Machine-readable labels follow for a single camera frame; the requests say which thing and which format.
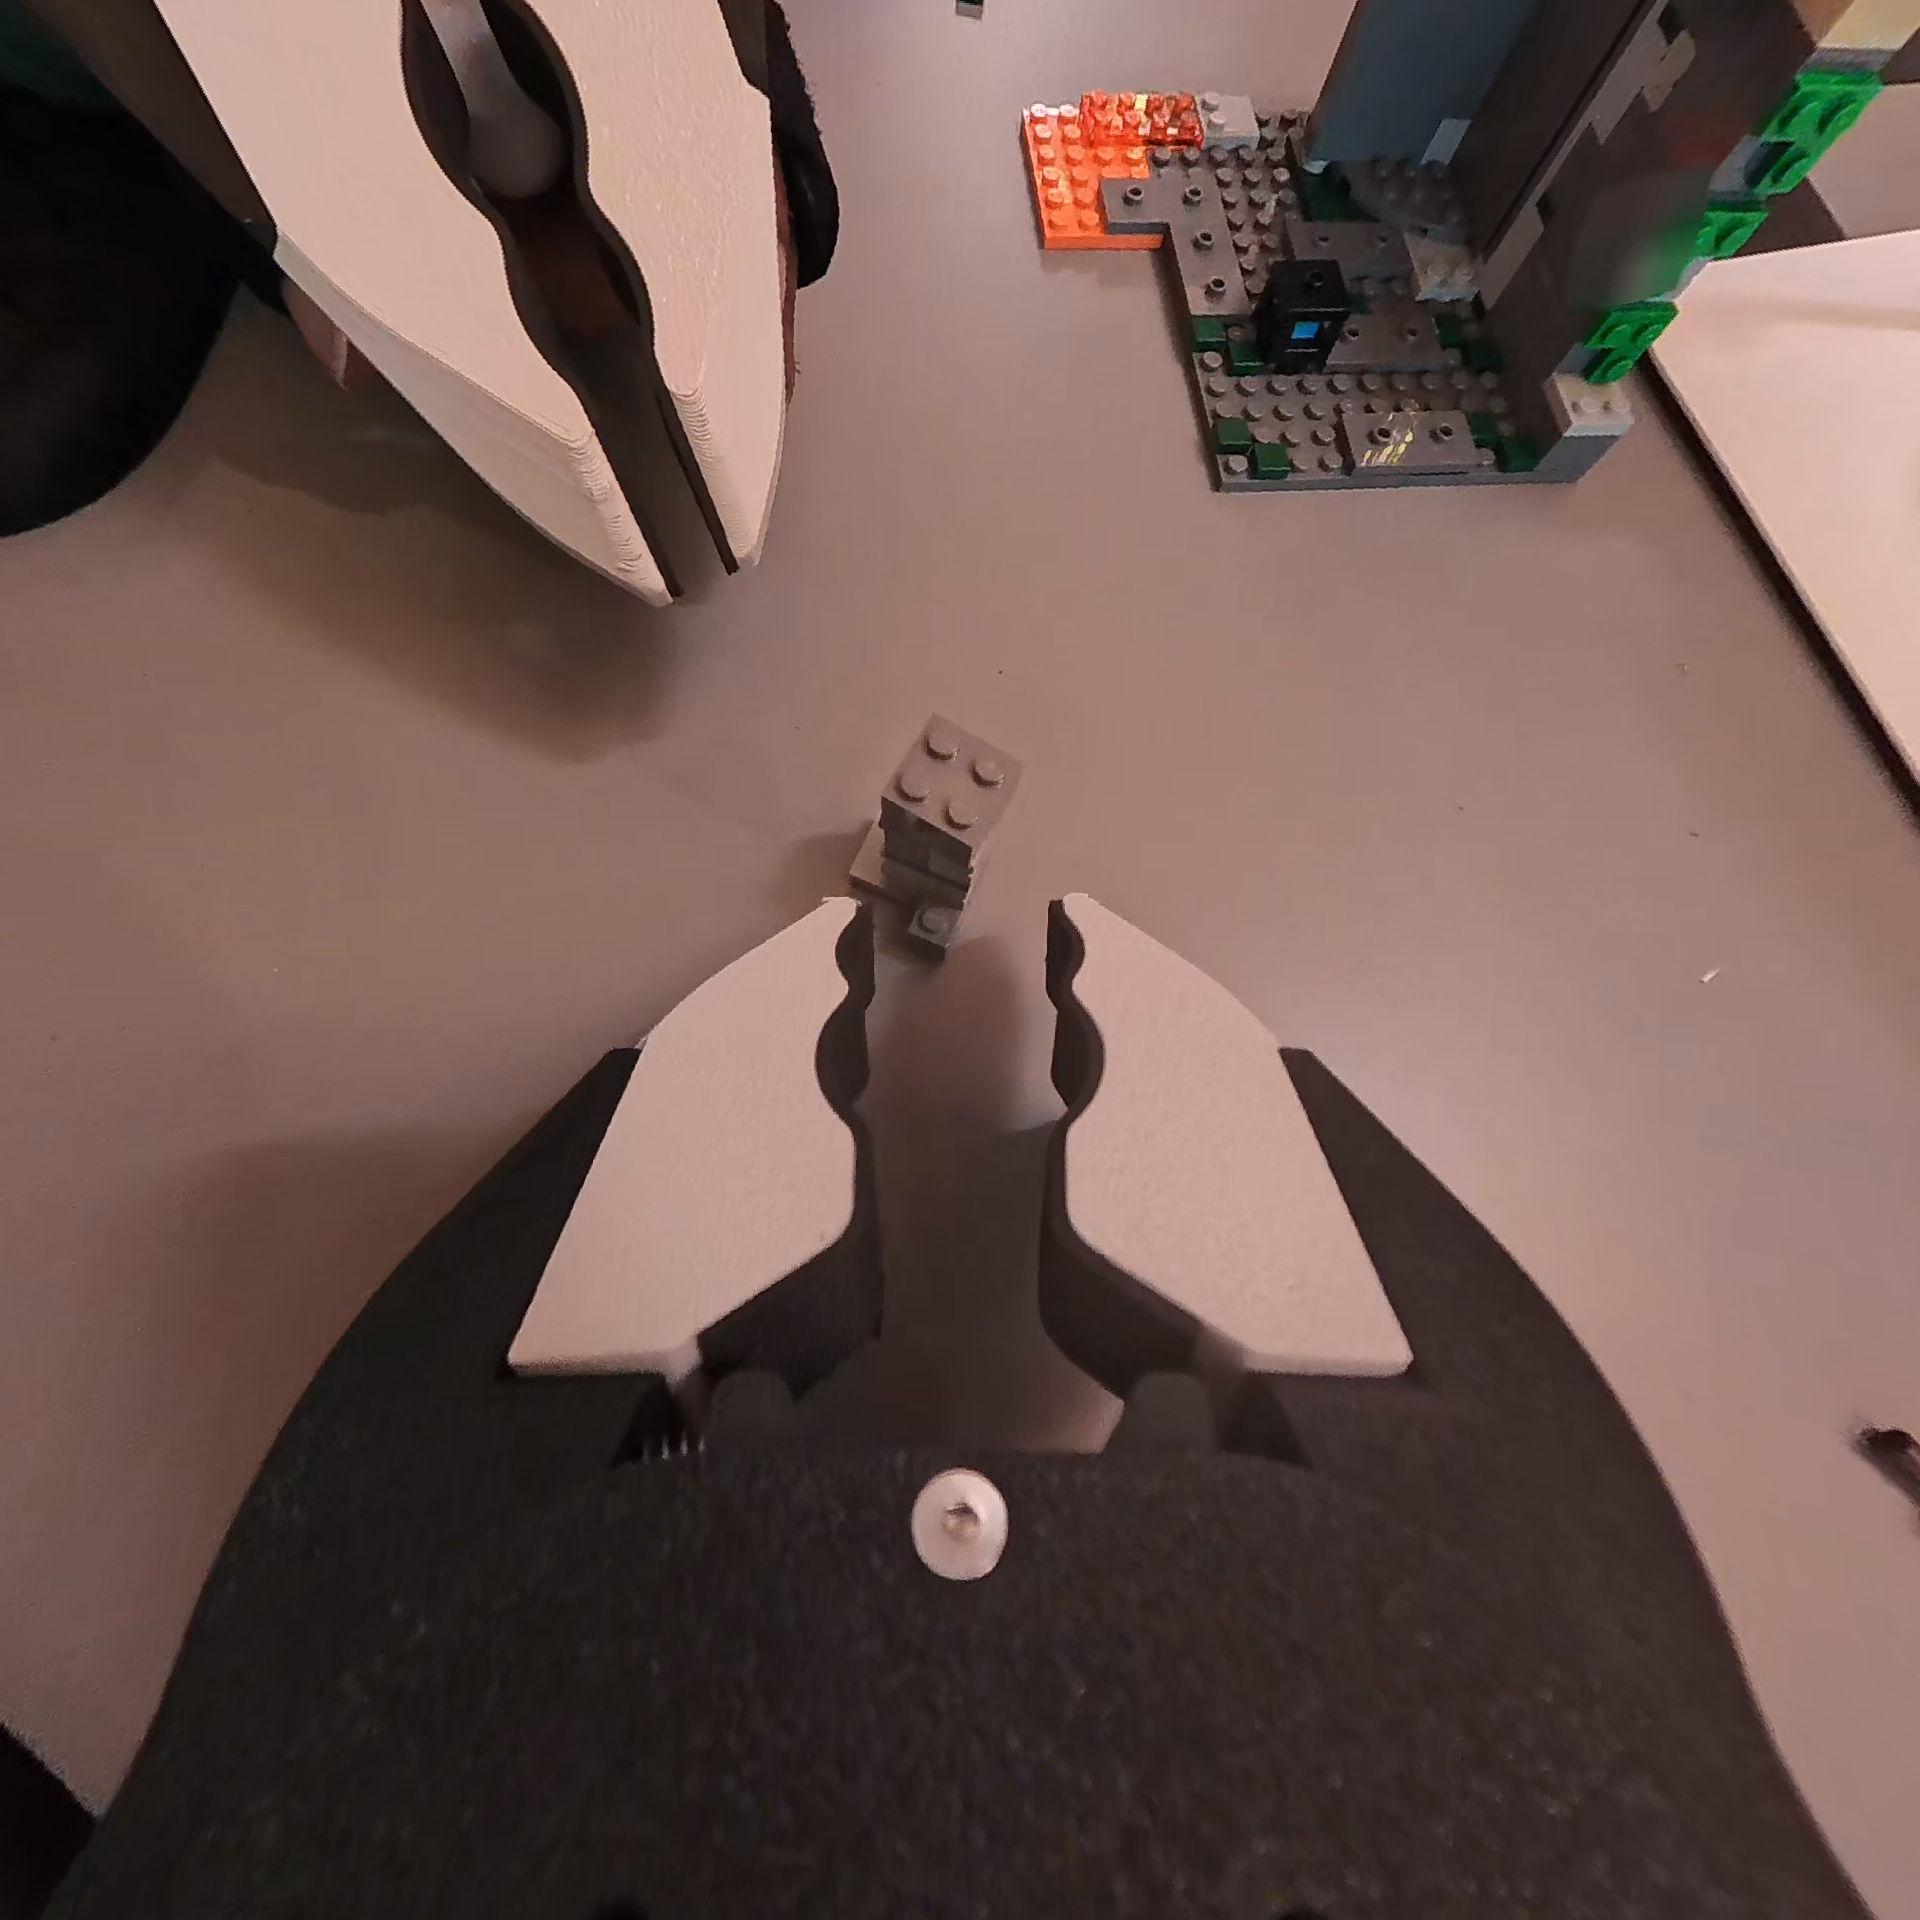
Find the grey toy brick assembly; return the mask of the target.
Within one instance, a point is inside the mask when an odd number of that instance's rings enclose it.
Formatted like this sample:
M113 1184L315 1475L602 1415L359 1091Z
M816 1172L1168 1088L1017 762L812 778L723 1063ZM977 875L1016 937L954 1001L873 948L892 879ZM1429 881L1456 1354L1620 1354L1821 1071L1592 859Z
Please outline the grey toy brick assembly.
M855 890L904 911L909 946L946 955L1023 772L1017 757L939 713L916 733L848 869Z

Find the person's left hand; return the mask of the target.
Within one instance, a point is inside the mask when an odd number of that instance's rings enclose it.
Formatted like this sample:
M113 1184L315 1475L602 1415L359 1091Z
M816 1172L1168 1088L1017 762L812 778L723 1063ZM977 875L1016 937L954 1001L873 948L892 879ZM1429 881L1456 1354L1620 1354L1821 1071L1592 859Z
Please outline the person's left hand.
M287 315L321 362L328 379L347 394L361 386L368 375L368 364L345 329L290 277L282 277L279 295Z

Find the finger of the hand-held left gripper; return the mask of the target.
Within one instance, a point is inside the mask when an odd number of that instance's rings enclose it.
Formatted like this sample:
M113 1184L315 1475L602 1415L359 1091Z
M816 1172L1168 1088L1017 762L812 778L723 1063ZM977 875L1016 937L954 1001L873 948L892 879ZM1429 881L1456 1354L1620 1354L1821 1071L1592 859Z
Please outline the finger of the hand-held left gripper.
M669 583L762 561L792 400L772 108L712 3L500 5L567 138L560 370Z
M669 588L490 215L416 121L399 3L162 3L287 280L519 517L640 602Z

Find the grey desk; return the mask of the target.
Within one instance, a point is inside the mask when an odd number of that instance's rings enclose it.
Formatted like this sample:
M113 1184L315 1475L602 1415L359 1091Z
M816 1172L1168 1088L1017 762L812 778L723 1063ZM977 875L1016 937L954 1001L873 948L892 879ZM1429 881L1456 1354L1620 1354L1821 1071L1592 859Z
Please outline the grey desk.
M1314 97L1348 5L788 5L844 204L762 565L657 613L243 298L5 541L5 1722L122 1781L266 1448L610 1044L844 885L915 725L1024 763L888 955L883 1345L827 1409L1060 1448L1047 901L1312 1050L1551 1295L1781 1749L1916 1916L1916 821L1644 400L1576 487L1225 498L1160 277L1023 105Z

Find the white book stand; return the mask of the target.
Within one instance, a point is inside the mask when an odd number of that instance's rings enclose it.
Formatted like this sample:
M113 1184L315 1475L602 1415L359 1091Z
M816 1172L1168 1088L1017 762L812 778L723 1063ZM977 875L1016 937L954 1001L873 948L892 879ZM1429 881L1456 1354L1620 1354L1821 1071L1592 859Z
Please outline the white book stand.
M1714 260L1650 362L1916 781L1919 234Z

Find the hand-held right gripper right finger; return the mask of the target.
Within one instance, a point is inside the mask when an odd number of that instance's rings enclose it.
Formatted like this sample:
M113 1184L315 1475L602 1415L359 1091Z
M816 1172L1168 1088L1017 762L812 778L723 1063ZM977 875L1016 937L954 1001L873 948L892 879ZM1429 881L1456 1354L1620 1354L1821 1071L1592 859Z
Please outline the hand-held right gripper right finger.
M1040 1319L1127 1399L1147 1377L1401 1379L1413 1354L1279 1039L1099 901L1047 907Z

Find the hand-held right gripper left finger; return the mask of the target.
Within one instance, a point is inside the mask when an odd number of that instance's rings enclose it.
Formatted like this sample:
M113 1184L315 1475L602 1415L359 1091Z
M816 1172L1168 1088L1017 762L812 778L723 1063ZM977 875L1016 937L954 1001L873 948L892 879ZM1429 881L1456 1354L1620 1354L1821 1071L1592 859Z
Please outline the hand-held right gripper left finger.
M876 1339L873 920L829 896L633 1053L508 1351L517 1377L735 1373L794 1399Z

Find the grey toy brick building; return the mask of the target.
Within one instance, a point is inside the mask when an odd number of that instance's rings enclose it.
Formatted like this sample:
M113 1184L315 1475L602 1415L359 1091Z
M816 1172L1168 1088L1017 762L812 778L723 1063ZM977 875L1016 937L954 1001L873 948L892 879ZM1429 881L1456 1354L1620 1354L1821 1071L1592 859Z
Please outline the grey toy brick building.
M1571 484L1888 85L1916 5L1368 3L1307 112L1023 109L1040 243L1162 252L1223 493Z

